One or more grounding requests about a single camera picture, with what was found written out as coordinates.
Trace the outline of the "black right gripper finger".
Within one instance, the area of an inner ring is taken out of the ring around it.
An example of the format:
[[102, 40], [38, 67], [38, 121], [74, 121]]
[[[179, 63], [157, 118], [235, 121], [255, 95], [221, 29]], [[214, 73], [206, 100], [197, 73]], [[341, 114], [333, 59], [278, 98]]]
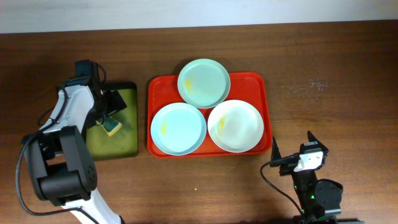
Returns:
[[271, 154], [271, 161], [277, 161], [281, 159], [281, 154], [279, 151], [279, 147], [277, 145], [275, 137], [272, 137], [272, 154]]
[[308, 141], [312, 144], [319, 144], [319, 140], [312, 134], [311, 131], [307, 131]]

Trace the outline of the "green yellow sponge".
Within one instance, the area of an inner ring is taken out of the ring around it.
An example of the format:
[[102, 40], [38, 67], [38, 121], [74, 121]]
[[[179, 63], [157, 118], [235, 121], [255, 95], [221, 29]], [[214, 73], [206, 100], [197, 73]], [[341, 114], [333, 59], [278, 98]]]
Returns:
[[118, 120], [108, 116], [96, 121], [97, 126], [101, 126], [108, 136], [114, 135], [123, 126]]

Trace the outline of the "white plate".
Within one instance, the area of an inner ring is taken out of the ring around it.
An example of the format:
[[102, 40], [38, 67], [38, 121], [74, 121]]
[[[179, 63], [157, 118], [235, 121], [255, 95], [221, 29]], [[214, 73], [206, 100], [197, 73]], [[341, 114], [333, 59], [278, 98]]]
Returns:
[[264, 122], [253, 105], [242, 100], [220, 103], [207, 121], [211, 140], [222, 150], [232, 153], [254, 148], [264, 134]]

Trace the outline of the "light blue plate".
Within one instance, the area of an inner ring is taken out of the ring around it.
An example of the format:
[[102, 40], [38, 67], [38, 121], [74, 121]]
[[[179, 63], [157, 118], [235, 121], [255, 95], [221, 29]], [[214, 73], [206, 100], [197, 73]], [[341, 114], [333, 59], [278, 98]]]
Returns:
[[161, 108], [150, 124], [154, 144], [171, 156], [184, 156], [198, 149], [206, 130], [203, 114], [187, 103], [171, 103]]

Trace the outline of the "green plate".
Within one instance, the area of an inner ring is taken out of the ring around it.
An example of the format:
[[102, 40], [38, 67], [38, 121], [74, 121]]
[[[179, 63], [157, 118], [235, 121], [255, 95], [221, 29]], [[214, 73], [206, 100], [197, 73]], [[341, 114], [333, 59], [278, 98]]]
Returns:
[[231, 79], [219, 62], [201, 58], [184, 66], [177, 78], [177, 89], [182, 99], [196, 108], [212, 108], [222, 103], [229, 94]]

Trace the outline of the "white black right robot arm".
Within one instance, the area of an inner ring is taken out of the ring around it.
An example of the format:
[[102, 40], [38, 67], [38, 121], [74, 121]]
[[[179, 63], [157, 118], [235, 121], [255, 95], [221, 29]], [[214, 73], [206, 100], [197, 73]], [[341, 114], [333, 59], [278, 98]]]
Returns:
[[330, 179], [318, 179], [316, 171], [325, 165], [328, 148], [310, 131], [308, 141], [300, 150], [282, 157], [276, 140], [272, 140], [271, 167], [278, 167], [281, 176], [292, 177], [299, 200], [300, 215], [296, 223], [361, 223], [358, 219], [337, 219], [341, 214], [343, 186]]

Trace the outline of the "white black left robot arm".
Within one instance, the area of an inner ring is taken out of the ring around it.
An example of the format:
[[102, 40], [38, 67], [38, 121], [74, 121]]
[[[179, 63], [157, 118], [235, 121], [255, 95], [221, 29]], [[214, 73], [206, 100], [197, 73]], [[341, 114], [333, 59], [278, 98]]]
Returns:
[[[70, 212], [81, 223], [124, 223], [97, 189], [95, 163], [81, 135], [87, 116], [106, 105], [101, 82], [74, 78], [59, 87], [58, 101], [47, 122], [23, 141], [16, 166], [16, 191], [21, 207], [33, 216]], [[24, 203], [20, 171], [25, 162], [36, 196], [57, 207], [34, 212]]]

